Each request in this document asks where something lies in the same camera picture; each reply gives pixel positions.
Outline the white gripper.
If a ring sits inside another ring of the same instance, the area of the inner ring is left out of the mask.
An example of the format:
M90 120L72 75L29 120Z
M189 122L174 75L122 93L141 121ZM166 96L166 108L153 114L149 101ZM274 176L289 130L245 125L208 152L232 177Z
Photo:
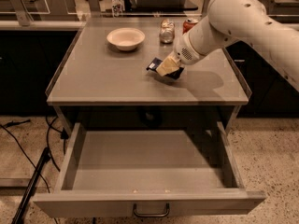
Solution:
M208 55L204 32L200 28L192 28L184 33L174 47L177 57L167 56L156 68L163 77L180 68L180 61L184 64L195 64Z

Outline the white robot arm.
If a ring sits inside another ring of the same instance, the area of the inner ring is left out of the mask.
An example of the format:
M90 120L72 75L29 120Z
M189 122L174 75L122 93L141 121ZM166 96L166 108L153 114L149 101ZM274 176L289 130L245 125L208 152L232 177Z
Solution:
M299 32L268 17L258 0L210 0L205 17L182 35L157 73L171 74L237 40L253 48L299 91Z

